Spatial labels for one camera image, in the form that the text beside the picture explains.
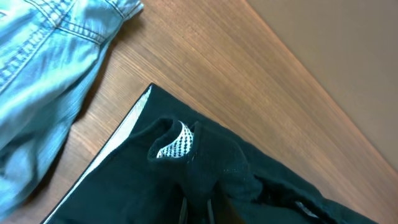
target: denim seam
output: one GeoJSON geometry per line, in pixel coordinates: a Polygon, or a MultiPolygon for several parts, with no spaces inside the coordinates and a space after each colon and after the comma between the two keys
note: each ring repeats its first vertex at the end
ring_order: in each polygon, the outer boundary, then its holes
{"type": "Polygon", "coordinates": [[[8,60],[6,66],[0,72],[0,79],[4,80],[4,83],[0,84],[0,92],[2,92],[8,86],[8,84],[15,79],[17,74],[30,61],[39,47],[47,40],[52,32],[53,29],[39,29],[32,33],[30,38],[24,42],[24,46],[21,47],[17,53],[8,60]]]}
{"type": "MultiPolygon", "coordinates": [[[[57,19],[60,19],[61,17],[63,17],[62,11],[61,11],[58,7],[56,7],[56,4],[51,5],[51,4],[49,4],[47,1],[44,1],[44,4],[46,4],[49,8],[51,8],[51,13],[56,14],[56,15],[57,15],[57,19]]],[[[46,17],[47,17],[48,20],[53,21],[53,19],[51,18],[51,15],[48,15],[48,14],[47,14],[46,17]]],[[[55,27],[57,27],[58,24],[59,24],[59,22],[56,22],[56,21],[54,21],[53,23],[55,24],[55,27]]]]}
{"type": "Polygon", "coordinates": [[[86,27],[83,27],[83,26],[81,26],[81,25],[79,25],[79,24],[76,24],[76,23],[73,23],[73,22],[69,22],[69,21],[62,21],[62,22],[67,23],[67,24],[70,24],[70,25],[72,25],[72,26],[76,26],[76,27],[78,27],[79,29],[84,29],[84,30],[86,30],[87,32],[94,34],[95,36],[100,37],[101,39],[105,39],[105,37],[104,37],[103,35],[101,35],[101,34],[95,32],[95,31],[92,31],[92,30],[90,30],[90,29],[87,29],[86,27]]]}
{"type": "Polygon", "coordinates": [[[52,9],[53,13],[55,13],[58,16],[58,18],[64,18],[65,14],[67,14],[67,12],[68,12],[65,10],[65,13],[63,13],[64,10],[60,9],[58,7],[58,4],[51,5],[47,1],[44,1],[44,4],[48,5],[52,9]]]}
{"type": "Polygon", "coordinates": [[[58,27],[57,29],[62,30],[62,31],[64,31],[64,32],[68,32],[68,33],[70,33],[70,34],[72,34],[72,35],[75,35],[75,36],[77,36],[77,37],[80,37],[80,38],[82,38],[82,39],[89,40],[89,41],[93,42],[94,44],[101,45],[101,42],[100,42],[100,41],[98,41],[98,40],[96,40],[96,39],[94,39],[94,38],[92,38],[92,37],[87,37],[87,36],[85,36],[85,35],[82,35],[82,34],[80,34],[79,32],[75,32],[75,31],[73,31],[73,30],[66,29],[66,28],[64,28],[64,27],[58,27]]]}
{"type": "Polygon", "coordinates": [[[105,0],[108,4],[110,4],[118,13],[119,15],[122,17],[123,20],[125,20],[126,16],[123,14],[123,12],[120,10],[120,8],[117,7],[117,5],[115,5],[115,3],[113,3],[112,1],[109,0],[105,0]]]}
{"type": "Polygon", "coordinates": [[[141,5],[142,3],[141,3],[141,1],[137,1],[136,2],[136,5],[134,6],[134,7],[132,7],[130,10],[129,10],[129,12],[126,14],[126,17],[131,17],[132,15],[132,13],[137,9],[137,7],[139,7],[140,5],[141,5]]]}
{"type": "Polygon", "coordinates": [[[55,21],[53,21],[51,19],[50,15],[48,15],[47,12],[44,9],[42,9],[42,7],[40,5],[38,5],[35,1],[29,1],[29,0],[25,0],[25,1],[28,2],[29,4],[32,4],[33,6],[35,6],[36,9],[38,9],[43,14],[43,16],[53,25],[53,28],[57,26],[55,21]]]}

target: denim jacket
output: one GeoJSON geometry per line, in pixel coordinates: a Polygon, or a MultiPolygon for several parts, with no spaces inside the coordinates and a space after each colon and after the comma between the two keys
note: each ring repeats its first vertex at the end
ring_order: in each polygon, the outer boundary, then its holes
{"type": "Polygon", "coordinates": [[[139,0],[0,1],[0,220],[61,148],[121,24],[139,0]]]}

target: wood grain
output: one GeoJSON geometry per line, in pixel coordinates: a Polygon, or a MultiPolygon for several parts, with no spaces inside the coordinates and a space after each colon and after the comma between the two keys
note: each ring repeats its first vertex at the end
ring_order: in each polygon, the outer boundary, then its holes
{"type": "Polygon", "coordinates": [[[398,223],[397,172],[245,1],[144,4],[114,40],[48,187],[5,223],[40,222],[150,82],[281,161],[326,198],[398,223]]]}

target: stitching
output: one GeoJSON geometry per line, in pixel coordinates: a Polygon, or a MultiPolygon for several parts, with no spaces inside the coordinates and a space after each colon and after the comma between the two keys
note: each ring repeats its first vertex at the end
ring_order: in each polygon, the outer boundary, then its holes
{"type": "Polygon", "coordinates": [[[79,33],[75,32],[75,31],[73,31],[73,30],[69,30],[69,29],[66,29],[66,28],[63,28],[63,27],[58,27],[58,29],[63,30],[63,31],[65,31],[65,32],[69,32],[69,33],[71,33],[71,34],[73,34],[73,35],[77,35],[77,36],[79,36],[79,37],[81,37],[81,38],[83,38],[83,39],[92,41],[92,42],[94,42],[95,44],[101,45],[101,42],[99,42],[98,40],[96,40],[96,39],[94,39],[94,38],[92,38],[92,37],[87,37],[87,36],[85,36],[85,35],[79,34],[79,33]]]}
{"type": "Polygon", "coordinates": [[[52,6],[51,4],[49,4],[47,1],[43,1],[45,5],[47,5],[50,9],[51,9],[51,13],[54,13],[57,15],[57,19],[63,17],[62,15],[58,14],[58,12],[62,13],[62,10],[60,10],[58,7],[56,7],[56,4],[54,4],[54,6],[52,6]]]}
{"type": "Polygon", "coordinates": [[[52,12],[55,13],[58,16],[58,18],[63,17],[62,15],[58,14],[58,12],[61,14],[63,12],[63,10],[58,7],[60,2],[58,4],[54,4],[53,6],[51,6],[51,4],[48,1],[44,1],[44,3],[52,9],[52,12]]]}
{"type": "Polygon", "coordinates": [[[110,4],[119,14],[120,14],[120,16],[122,17],[122,19],[124,20],[124,18],[125,18],[125,16],[124,16],[124,14],[122,13],[122,11],[120,11],[120,9],[113,3],[113,2],[111,2],[111,1],[109,1],[109,0],[105,0],[108,4],[110,4]]]}
{"type": "Polygon", "coordinates": [[[10,71],[10,70],[12,70],[12,68],[17,67],[15,65],[12,65],[12,62],[18,63],[18,62],[23,62],[24,61],[25,54],[23,54],[23,53],[26,52],[26,47],[29,46],[29,45],[36,44],[36,43],[32,43],[31,40],[36,36],[36,34],[39,34],[40,32],[41,32],[41,30],[38,29],[35,32],[31,33],[29,38],[25,42],[23,42],[20,45],[20,47],[18,47],[17,52],[13,56],[11,56],[11,58],[7,62],[4,63],[5,66],[4,66],[3,70],[2,70],[2,72],[0,73],[0,78],[2,78],[3,80],[8,80],[9,79],[9,78],[7,78],[7,75],[5,75],[5,77],[2,77],[3,74],[4,74],[4,71],[12,73],[12,71],[10,71]]]}
{"type": "Polygon", "coordinates": [[[138,7],[141,7],[141,1],[137,1],[136,2],[136,5],[134,6],[134,7],[132,7],[130,10],[129,10],[129,12],[126,14],[126,17],[130,17],[130,16],[133,16],[133,15],[131,15],[135,10],[137,10],[137,8],[138,7]]]}
{"type": "Polygon", "coordinates": [[[48,39],[48,37],[52,34],[53,31],[54,31],[53,29],[50,30],[50,31],[48,32],[47,35],[44,35],[44,36],[43,36],[43,38],[42,38],[41,41],[32,44],[32,45],[33,45],[33,49],[31,50],[31,52],[29,52],[29,53],[27,53],[27,54],[24,54],[24,56],[23,56],[22,59],[16,58],[16,55],[17,55],[17,54],[16,54],[15,56],[13,56],[13,57],[9,60],[9,63],[11,63],[11,62],[12,62],[13,60],[15,60],[15,59],[16,59],[16,60],[19,60],[19,61],[22,62],[22,63],[18,66],[17,70],[15,70],[11,76],[8,76],[8,78],[5,79],[6,82],[0,87],[0,91],[3,91],[3,90],[8,86],[8,84],[10,84],[10,82],[13,81],[13,80],[15,79],[15,77],[17,76],[17,74],[25,67],[25,65],[26,65],[28,62],[30,62],[31,58],[35,55],[36,51],[38,51],[38,49],[40,48],[40,46],[48,39]]]}
{"type": "Polygon", "coordinates": [[[75,23],[72,23],[72,22],[69,22],[69,21],[62,21],[62,22],[67,23],[67,24],[71,24],[71,25],[73,25],[73,26],[77,26],[77,27],[79,27],[79,28],[81,28],[81,29],[83,29],[83,30],[87,30],[88,32],[93,33],[93,34],[95,34],[95,35],[101,37],[102,39],[105,39],[105,37],[102,36],[101,34],[95,32],[95,31],[92,31],[92,30],[90,30],[90,29],[87,29],[86,27],[83,27],[83,26],[81,26],[81,25],[78,25],[78,24],[75,24],[75,23]]]}
{"type": "Polygon", "coordinates": [[[56,23],[55,21],[53,21],[50,17],[50,15],[47,14],[47,12],[45,12],[35,1],[27,1],[29,3],[31,3],[32,5],[34,5],[46,18],[49,22],[51,22],[51,24],[56,27],[56,23]]]}

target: brown wall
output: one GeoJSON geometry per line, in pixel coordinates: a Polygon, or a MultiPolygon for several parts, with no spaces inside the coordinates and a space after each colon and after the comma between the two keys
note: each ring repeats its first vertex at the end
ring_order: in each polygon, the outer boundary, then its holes
{"type": "Polygon", "coordinates": [[[248,2],[398,169],[398,1],[248,2]]]}

